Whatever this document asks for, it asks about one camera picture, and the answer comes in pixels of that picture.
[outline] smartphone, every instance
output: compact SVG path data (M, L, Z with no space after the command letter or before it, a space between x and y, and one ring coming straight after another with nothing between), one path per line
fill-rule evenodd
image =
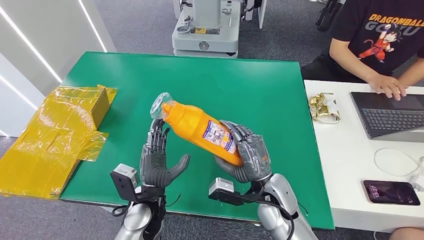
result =
M369 200L375 204L419 206L420 200L409 182L363 181Z

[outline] plastic bottle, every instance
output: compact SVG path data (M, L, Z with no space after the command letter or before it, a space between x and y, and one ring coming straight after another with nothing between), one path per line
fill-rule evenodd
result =
M215 154L235 166L242 161L231 133L202 109L174 101L161 93L150 109L152 119L163 119L177 136Z

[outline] gold foil wrapper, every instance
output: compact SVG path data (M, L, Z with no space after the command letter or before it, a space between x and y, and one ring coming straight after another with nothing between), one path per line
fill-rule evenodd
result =
M340 121L334 93L321 92L309 99L309 111L314 121L323 124L336 124Z

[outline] green tabletop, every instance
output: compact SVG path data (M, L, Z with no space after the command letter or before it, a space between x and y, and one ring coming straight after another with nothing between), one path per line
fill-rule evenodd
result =
M141 149L152 119L150 107L162 92L195 105L216 119L231 120L263 135L274 173L291 184L309 224L334 229L321 161L299 64L290 61L159 56L86 52L62 86L97 84L118 92L99 131L109 133L96 162L81 162L60 199L122 205L109 173L120 163L139 168ZM216 177L235 181L212 155L177 137L166 146L173 166L190 154L188 169L166 188L169 212L257 221L257 204L233 206L208 198ZM244 193L249 184L234 183Z

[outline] bottle label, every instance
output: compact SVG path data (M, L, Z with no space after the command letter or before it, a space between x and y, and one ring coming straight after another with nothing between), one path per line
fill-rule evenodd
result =
M236 144L230 132L211 120L207 122L207 127L202 137L217 146L223 147L231 154L236 151Z

